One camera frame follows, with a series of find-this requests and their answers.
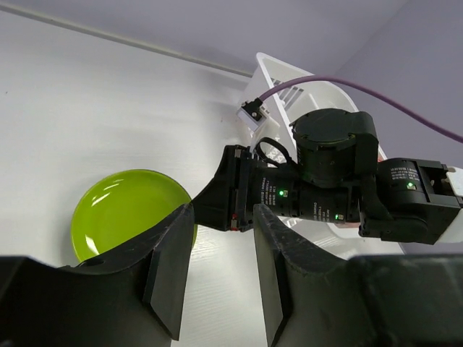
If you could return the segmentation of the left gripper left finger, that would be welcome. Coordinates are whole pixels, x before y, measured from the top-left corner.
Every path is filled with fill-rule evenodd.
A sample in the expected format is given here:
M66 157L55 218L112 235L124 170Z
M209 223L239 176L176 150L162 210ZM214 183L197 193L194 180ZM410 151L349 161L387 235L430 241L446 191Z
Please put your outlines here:
M75 267L1 258L3 346L170 346L179 339L190 204Z

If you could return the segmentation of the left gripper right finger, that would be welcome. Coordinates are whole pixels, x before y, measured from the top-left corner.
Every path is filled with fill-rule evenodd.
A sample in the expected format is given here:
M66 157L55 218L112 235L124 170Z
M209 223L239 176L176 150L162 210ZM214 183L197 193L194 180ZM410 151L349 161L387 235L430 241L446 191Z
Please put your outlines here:
M253 209L269 346L460 346L462 256L343 260Z

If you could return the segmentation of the lime green plate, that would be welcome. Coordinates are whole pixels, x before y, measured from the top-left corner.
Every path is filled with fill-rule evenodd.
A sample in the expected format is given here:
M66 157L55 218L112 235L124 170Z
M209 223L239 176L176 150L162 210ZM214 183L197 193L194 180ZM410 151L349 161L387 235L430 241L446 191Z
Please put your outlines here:
M192 201L171 177L148 169L120 171L101 179L82 196L70 235L83 262L119 246Z

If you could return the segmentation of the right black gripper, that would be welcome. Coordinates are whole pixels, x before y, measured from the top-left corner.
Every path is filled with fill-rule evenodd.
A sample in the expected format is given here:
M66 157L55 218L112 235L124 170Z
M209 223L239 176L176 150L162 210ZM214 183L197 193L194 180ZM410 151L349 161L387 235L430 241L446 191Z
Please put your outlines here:
M293 163L269 166L249 147L224 147L218 169L193 199L195 222L218 231L245 232L253 227L253 208L267 205L281 217L300 217L299 179Z

